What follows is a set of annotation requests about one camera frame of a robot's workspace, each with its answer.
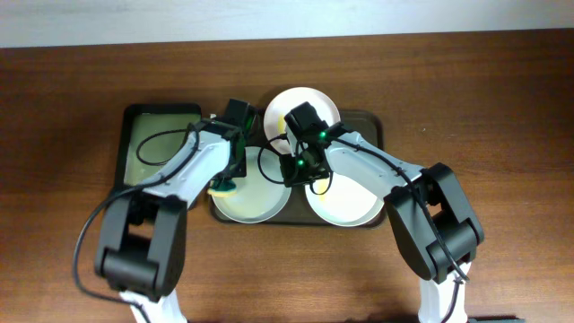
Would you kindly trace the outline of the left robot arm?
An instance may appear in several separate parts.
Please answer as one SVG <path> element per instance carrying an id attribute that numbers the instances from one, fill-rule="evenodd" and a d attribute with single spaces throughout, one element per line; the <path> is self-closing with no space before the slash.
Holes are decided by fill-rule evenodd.
<path id="1" fill-rule="evenodd" d="M 183 322 L 176 286 L 186 259 L 187 213 L 205 188 L 228 193 L 247 174 L 246 145 L 257 111 L 230 100 L 218 117 L 183 130 L 183 142 L 151 176 L 110 196 L 95 272 L 138 322 Z"/>

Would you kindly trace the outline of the white plate yellow stain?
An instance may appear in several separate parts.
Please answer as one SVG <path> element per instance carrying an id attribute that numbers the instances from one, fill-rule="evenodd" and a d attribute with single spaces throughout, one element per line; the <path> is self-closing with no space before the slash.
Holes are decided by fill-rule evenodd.
<path id="1" fill-rule="evenodd" d="M 375 219 L 384 202 L 356 181 L 334 174 L 305 186 L 311 209 L 335 226 L 357 227 Z"/>

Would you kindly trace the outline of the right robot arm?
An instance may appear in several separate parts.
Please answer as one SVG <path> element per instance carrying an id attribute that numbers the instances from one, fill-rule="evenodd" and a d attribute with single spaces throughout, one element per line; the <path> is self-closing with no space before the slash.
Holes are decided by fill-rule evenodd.
<path id="1" fill-rule="evenodd" d="M 467 322 L 465 285 L 484 240 L 455 173 L 401 161 L 342 122 L 328 125 L 307 102 L 289 111 L 280 158 L 287 187 L 343 175 L 382 200 L 398 250 L 420 279 L 421 322 Z"/>

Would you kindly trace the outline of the pale grey plate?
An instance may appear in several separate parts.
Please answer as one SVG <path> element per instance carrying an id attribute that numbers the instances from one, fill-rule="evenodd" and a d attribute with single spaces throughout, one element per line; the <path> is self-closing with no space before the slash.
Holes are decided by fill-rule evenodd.
<path id="1" fill-rule="evenodd" d="M 235 178 L 237 190 L 230 196 L 214 196 L 216 209 L 238 223 L 261 223 L 277 215 L 287 204 L 291 189 L 268 181 L 257 163 L 260 148 L 246 148 L 247 175 Z"/>

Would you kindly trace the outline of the pinkish white plate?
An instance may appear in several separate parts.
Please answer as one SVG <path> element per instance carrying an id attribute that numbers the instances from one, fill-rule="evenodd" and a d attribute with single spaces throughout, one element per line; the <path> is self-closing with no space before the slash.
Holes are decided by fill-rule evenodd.
<path id="1" fill-rule="evenodd" d="M 286 133 L 289 128 L 299 134 L 314 128 L 330 127 L 340 122 L 339 110 L 323 92 L 309 87 L 295 87 L 281 92 L 267 106 L 264 130 L 267 139 Z"/>

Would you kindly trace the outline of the green and yellow sponge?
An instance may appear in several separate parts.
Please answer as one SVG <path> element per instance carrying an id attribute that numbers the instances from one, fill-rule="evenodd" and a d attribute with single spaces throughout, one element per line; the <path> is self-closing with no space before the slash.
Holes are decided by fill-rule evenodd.
<path id="1" fill-rule="evenodd" d="M 207 194 L 225 198 L 237 192 L 237 185 L 232 179 L 214 179 L 210 182 Z"/>

